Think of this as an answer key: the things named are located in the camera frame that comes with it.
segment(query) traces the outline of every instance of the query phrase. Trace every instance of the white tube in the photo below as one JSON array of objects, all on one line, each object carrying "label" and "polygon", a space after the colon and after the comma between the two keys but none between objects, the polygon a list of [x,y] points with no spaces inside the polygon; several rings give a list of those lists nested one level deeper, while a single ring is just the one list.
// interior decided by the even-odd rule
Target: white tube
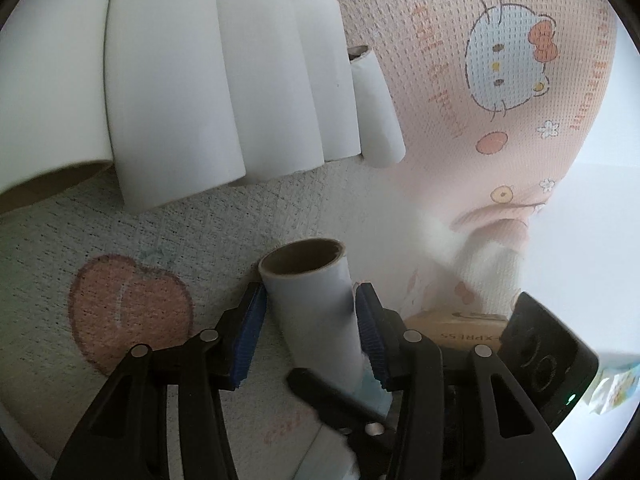
[{"label": "white tube", "polygon": [[388,168],[404,158],[406,149],[385,76],[368,46],[350,48],[349,54],[362,156],[374,168]]},{"label": "white tube", "polygon": [[0,213],[111,165],[108,1],[20,0],[0,30]]},{"label": "white tube", "polygon": [[344,245],[325,238],[294,242],[267,254],[258,270],[296,366],[353,393],[364,356]]},{"label": "white tube", "polygon": [[241,184],[324,164],[291,0],[218,0],[226,74],[246,166]]},{"label": "white tube", "polygon": [[291,0],[314,96],[324,160],[360,154],[358,115],[338,0]]},{"label": "white tube", "polygon": [[111,142],[127,209],[140,212],[244,175],[216,0],[111,0],[105,54]]}]

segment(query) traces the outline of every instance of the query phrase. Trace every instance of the silver rivet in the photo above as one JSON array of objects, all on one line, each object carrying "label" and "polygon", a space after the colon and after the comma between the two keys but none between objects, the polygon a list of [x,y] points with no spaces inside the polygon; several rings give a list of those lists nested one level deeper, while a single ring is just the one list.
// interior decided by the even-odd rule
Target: silver rivet
[{"label": "silver rivet", "polygon": [[131,355],[133,357],[144,357],[149,352],[149,348],[146,345],[135,345],[131,349]]},{"label": "silver rivet", "polygon": [[200,332],[200,339],[202,339],[205,343],[211,343],[218,339],[218,332],[213,330],[212,328],[207,328]]},{"label": "silver rivet", "polygon": [[407,330],[403,337],[409,343],[419,343],[422,341],[422,334],[416,330]]},{"label": "silver rivet", "polygon": [[378,436],[385,433],[385,427],[379,422],[370,422],[364,427],[364,431],[369,436]]},{"label": "silver rivet", "polygon": [[480,357],[490,357],[492,354],[491,349],[487,345],[478,345],[474,350]]}]

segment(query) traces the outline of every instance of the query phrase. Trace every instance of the cardboard box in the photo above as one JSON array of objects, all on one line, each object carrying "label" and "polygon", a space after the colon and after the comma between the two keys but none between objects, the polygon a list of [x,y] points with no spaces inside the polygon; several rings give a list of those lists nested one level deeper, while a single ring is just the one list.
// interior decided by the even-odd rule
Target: cardboard box
[{"label": "cardboard box", "polygon": [[485,344],[494,352],[500,348],[500,335],[507,326],[506,316],[475,312],[428,310],[404,320],[407,328],[417,330],[438,346],[471,350]]}]

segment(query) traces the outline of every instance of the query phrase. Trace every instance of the small white tube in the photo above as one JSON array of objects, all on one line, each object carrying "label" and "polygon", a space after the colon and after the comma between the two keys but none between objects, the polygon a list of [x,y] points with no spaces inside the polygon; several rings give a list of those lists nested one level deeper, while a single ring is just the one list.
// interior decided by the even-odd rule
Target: small white tube
[{"label": "small white tube", "polygon": [[0,213],[113,161],[104,107],[109,0],[20,0],[0,30]]},{"label": "small white tube", "polygon": [[255,184],[324,164],[291,0],[217,0],[246,177]]},{"label": "small white tube", "polygon": [[347,39],[338,0],[291,0],[314,96],[324,160],[360,154]]},{"label": "small white tube", "polygon": [[258,270],[296,366],[353,393],[362,382],[364,355],[344,244],[294,242],[265,256]]},{"label": "small white tube", "polygon": [[216,0],[111,0],[105,69],[111,142],[128,210],[244,175]]},{"label": "small white tube", "polygon": [[406,153],[398,115],[376,53],[368,46],[349,49],[362,156],[374,168],[388,168]]}]

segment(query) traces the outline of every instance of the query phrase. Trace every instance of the textured cloth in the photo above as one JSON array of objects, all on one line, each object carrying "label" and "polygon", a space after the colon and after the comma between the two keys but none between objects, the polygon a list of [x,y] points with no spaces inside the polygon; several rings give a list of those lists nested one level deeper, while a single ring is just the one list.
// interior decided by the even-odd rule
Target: textured cloth
[{"label": "textured cloth", "polygon": [[[349,44],[372,45],[388,79],[407,146],[398,167],[374,170],[352,158],[139,216],[123,211],[109,171],[0,218],[0,399],[53,456],[133,343],[162,348],[215,325],[257,277],[258,259],[286,242],[343,241],[352,278],[372,281],[403,317],[435,306],[509,313],[522,259],[512,248],[571,163],[606,86],[607,67],[593,63],[612,53],[598,32],[609,30],[609,8],[502,0],[532,9],[507,8],[503,19],[517,10],[526,22],[513,28],[526,41],[513,41],[529,50],[527,70],[538,78],[531,88],[548,78],[545,94],[504,116],[513,103],[500,108],[494,89],[508,78],[472,90],[476,79],[465,77],[481,0],[339,1]],[[510,44],[502,43],[497,54]],[[496,44],[478,47],[469,66],[484,70]],[[497,108],[495,117],[474,99]],[[222,399],[241,479],[292,478],[318,432],[283,384],[291,367],[267,316],[246,383]]]}]

